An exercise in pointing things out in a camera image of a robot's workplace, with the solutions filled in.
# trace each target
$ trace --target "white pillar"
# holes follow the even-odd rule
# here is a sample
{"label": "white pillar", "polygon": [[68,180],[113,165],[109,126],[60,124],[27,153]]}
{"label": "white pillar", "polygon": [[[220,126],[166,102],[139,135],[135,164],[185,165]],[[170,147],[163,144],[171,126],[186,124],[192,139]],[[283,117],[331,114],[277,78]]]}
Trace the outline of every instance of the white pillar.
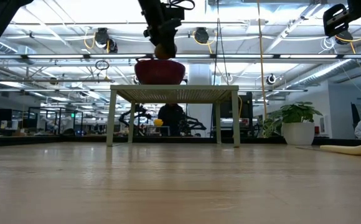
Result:
{"label": "white pillar", "polygon": [[[211,85],[210,64],[190,64],[188,84]],[[203,138],[210,137],[209,132],[211,132],[211,114],[212,105],[189,104],[189,116],[198,119],[207,128],[206,131],[192,131],[192,134],[199,133]]]}

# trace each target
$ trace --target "red bowl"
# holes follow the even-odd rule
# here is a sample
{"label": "red bowl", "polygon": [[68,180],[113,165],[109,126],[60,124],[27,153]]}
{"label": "red bowl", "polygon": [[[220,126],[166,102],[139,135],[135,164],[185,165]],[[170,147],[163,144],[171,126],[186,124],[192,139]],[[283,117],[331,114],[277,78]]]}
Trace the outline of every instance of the red bowl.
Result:
{"label": "red bowl", "polygon": [[138,60],[135,74],[143,85],[179,85],[185,76],[183,64],[171,60]]}

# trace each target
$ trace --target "ceiling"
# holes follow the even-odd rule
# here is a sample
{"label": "ceiling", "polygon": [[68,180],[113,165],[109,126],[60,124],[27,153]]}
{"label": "ceiling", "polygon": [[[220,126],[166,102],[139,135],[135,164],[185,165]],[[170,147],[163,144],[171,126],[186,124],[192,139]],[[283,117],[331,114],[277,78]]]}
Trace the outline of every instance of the ceiling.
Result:
{"label": "ceiling", "polygon": [[[325,39],[322,15],[331,5],[310,6],[309,1],[303,0],[261,2],[263,2],[260,15],[262,46],[266,54],[334,54],[334,52],[351,54],[350,45],[333,44],[334,40]],[[213,53],[260,53],[258,9],[254,1],[220,1],[219,18],[222,37],[218,38],[218,49],[215,43],[215,32],[218,27],[217,8],[211,0],[195,0],[195,3],[194,10],[185,12],[185,21],[176,35],[179,54],[210,53],[207,45],[199,45],[194,40],[192,34],[197,27],[207,28],[210,40],[213,41],[210,46]],[[18,54],[21,52],[24,54],[25,46],[27,52],[32,54],[105,54],[104,49],[96,46],[89,49],[84,39],[88,45],[92,45],[93,33],[99,27],[106,27],[110,37],[118,44],[119,54],[152,54],[154,46],[143,37],[146,22],[140,11],[137,0],[34,0],[32,4],[17,12],[3,33],[0,43],[10,49],[17,49]],[[299,20],[302,14],[307,15],[305,20]],[[350,24],[349,32],[354,38],[361,38],[361,18]],[[360,46],[361,41],[355,43],[357,51]],[[134,79],[133,59],[110,60],[111,66],[107,74],[104,72],[99,77],[98,72],[91,75],[90,68],[94,70],[95,61],[88,63],[85,60],[35,60],[34,62],[35,64],[29,65],[15,60],[0,60],[0,79],[20,80],[25,78],[28,72],[37,80],[53,77],[60,80],[78,80],[58,85],[47,82],[27,84],[46,89],[71,88],[77,85],[85,89],[109,89],[113,82],[132,84]],[[187,74],[190,63],[209,63],[212,70],[215,68],[214,61],[200,62],[198,59],[188,59],[182,63],[187,68]],[[281,77],[278,82],[287,83],[321,63],[326,62],[264,61],[263,73],[264,76],[274,74]],[[218,60],[217,69],[224,72],[225,65],[232,78],[230,84],[261,88],[259,60],[256,63],[246,63],[243,60],[224,63],[223,60]],[[105,76],[112,82],[101,82]],[[225,79],[221,78],[221,81],[226,85]],[[0,85],[0,88],[9,88],[9,86]],[[105,92],[99,94],[106,100],[110,99]],[[95,99],[88,99],[89,96],[85,99],[78,93],[61,97],[68,97],[77,102],[95,102]]]}

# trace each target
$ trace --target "small white table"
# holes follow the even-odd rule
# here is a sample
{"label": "small white table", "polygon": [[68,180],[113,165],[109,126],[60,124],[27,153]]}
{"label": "small white table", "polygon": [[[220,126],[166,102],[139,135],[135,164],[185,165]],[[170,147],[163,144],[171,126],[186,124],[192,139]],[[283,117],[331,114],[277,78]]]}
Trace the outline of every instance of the small white table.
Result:
{"label": "small white table", "polygon": [[[107,124],[107,146],[113,145],[114,121],[117,95],[131,103],[129,123],[135,119],[137,103],[197,103],[214,104],[217,130],[220,130],[220,104],[232,98],[232,111],[238,112],[238,86],[236,85],[112,85]],[[233,114],[233,138],[240,147],[239,114]],[[129,125],[128,142],[133,141],[133,125]],[[217,143],[221,144],[221,132],[217,131]]]}

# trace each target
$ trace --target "yellow ball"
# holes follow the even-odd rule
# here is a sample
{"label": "yellow ball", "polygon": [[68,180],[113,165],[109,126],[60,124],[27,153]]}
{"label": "yellow ball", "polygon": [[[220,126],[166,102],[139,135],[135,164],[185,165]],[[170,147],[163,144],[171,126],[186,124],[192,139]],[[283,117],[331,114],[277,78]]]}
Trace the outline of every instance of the yellow ball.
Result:
{"label": "yellow ball", "polygon": [[162,122],[161,119],[155,119],[154,120],[154,125],[157,126],[157,127],[161,127],[163,123],[164,122]]}

